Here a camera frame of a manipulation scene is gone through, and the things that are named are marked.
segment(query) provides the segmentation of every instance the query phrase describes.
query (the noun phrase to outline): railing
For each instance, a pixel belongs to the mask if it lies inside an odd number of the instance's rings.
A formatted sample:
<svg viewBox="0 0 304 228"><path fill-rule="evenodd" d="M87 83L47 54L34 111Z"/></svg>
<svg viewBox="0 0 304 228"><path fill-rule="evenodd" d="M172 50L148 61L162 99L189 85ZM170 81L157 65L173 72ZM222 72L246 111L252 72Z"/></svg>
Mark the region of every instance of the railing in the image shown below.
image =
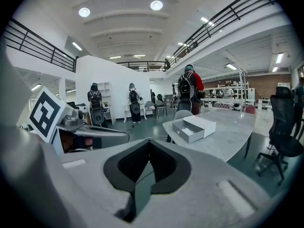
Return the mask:
<svg viewBox="0 0 304 228"><path fill-rule="evenodd" d="M235 0L209 19L173 53L169 60L171 66L197 48L200 43L220 33L229 24L241 20L243 16L264 6L274 5L275 2L275 0Z"/></svg>
<svg viewBox="0 0 304 228"><path fill-rule="evenodd" d="M8 47L75 72L76 60L11 18L4 31Z"/></svg>
<svg viewBox="0 0 304 228"><path fill-rule="evenodd" d="M121 62L117 64L128 67L138 72L150 72L150 71L162 72L165 66L164 61L133 61L133 62Z"/></svg>

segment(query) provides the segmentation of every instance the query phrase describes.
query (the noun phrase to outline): ceiling light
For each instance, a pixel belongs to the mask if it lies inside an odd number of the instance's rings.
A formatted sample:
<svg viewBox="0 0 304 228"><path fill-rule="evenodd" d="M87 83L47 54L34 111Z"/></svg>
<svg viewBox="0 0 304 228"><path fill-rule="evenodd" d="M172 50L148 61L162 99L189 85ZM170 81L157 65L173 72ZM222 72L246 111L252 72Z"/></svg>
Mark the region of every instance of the ceiling light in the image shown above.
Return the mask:
<svg viewBox="0 0 304 228"><path fill-rule="evenodd" d="M280 63L282 61L282 58L283 58L283 53L279 53L277 55L276 63Z"/></svg>
<svg viewBox="0 0 304 228"><path fill-rule="evenodd" d="M41 86L41 84L37 84L34 88L31 89L31 91L34 91L35 89L38 89Z"/></svg>
<svg viewBox="0 0 304 228"><path fill-rule="evenodd" d="M121 58L121 56L109 57L110 59Z"/></svg>
<svg viewBox="0 0 304 228"><path fill-rule="evenodd" d="M204 17L201 17L201 20L204 21L204 22L206 22L206 23L208 23L208 24L210 24L211 26L214 26L214 24L211 21L209 22L209 20L206 19L206 18L204 18Z"/></svg>
<svg viewBox="0 0 304 228"><path fill-rule="evenodd" d="M161 1L153 1L151 3L150 7L153 10L161 10L162 9L162 2Z"/></svg>
<svg viewBox="0 0 304 228"><path fill-rule="evenodd" d="M71 93L71 92L74 92L76 91L75 89L72 89L72 90L68 90L66 93Z"/></svg>
<svg viewBox="0 0 304 228"><path fill-rule="evenodd" d="M72 42L72 44L79 50L82 51L81 47L79 45L77 45L75 42Z"/></svg>
<svg viewBox="0 0 304 228"><path fill-rule="evenodd" d="M81 8L78 13L81 17L88 17L91 12L88 8Z"/></svg>
<svg viewBox="0 0 304 228"><path fill-rule="evenodd" d="M190 46L190 45L186 45L186 44L183 44L183 43L181 43L181 42L179 42L179 43L177 43L177 45L179 45L179 46L184 46L184 47L186 47L186 46Z"/></svg>
<svg viewBox="0 0 304 228"><path fill-rule="evenodd" d="M232 66L230 63L226 65L227 67L233 69L233 70L236 70L237 68L235 66Z"/></svg>

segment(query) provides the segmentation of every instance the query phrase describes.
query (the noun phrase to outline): floor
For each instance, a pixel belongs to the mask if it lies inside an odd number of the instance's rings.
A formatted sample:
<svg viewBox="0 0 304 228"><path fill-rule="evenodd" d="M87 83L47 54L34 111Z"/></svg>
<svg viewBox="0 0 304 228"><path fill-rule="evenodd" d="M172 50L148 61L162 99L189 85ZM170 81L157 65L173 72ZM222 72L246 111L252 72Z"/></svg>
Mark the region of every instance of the floor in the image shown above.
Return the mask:
<svg viewBox="0 0 304 228"><path fill-rule="evenodd" d="M168 108L167 111L167 116L166 113L163 115L162 111L160 111L159 118L155 118L155 116L150 115L147 116L147 120L145 120L142 117L142 121L134 124L134 128L132 128L133 123L131 119L128 119L126 123L124 123L123 120L118 120L114 126L110 127L120 131L128 131L130 133L130 141L145 139L148 137L154 137L157 140L164 140L167 137L167 134L162 123L173 120L175 114L175 111L171 108ZM266 147L268 147L268 131L272 126L273 119L272 115L266 110L256 110L256 117L255 129L252 133L247 158L244 159L246 143L240 151L228 161L228 164L254 180L271 197L273 197L280 191L288 189L290 182L296 173L297 165L300 162L299 160L302 157L284 158L284 160L289 162L289 165L288 169L284 172L285 180L280 187L277 186L277 183L281 180L281 177L276 166L272 166L272 168L264 172L262 176L259 177L256 171L265 167L269 163L269 160L261 158L258 163L256 163L255 160L259 152L270 152ZM304 137L301 138L300 142L302 144L304 143ZM140 212L144 205L149 201L150 187L154 183L153 168L150 163L148 163L136 185L135 200L138 212Z"/></svg>

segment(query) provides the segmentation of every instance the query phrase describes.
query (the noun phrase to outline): backpack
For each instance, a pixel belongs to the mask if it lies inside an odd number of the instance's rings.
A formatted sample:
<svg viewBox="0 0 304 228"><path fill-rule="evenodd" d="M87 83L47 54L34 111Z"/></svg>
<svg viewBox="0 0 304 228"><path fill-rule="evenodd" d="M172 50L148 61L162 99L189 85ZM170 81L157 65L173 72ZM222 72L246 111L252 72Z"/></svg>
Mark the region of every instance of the backpack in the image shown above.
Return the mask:
<svg viewBox="0 0 304 228"><path fill-rule="evenodd" d="M178 84L178 91L180 95L180 100L190 100L193 99L195 95L194 85L190 81L190 76L192 73L188 73L187 76L181 75L180 82Z"/></svg>
<svg viewBox="0 0 304 228"><path fill-rule="evenodd" d="M138 102L138 94L135 90L130 90L129 99L131 103Z"/></svg>

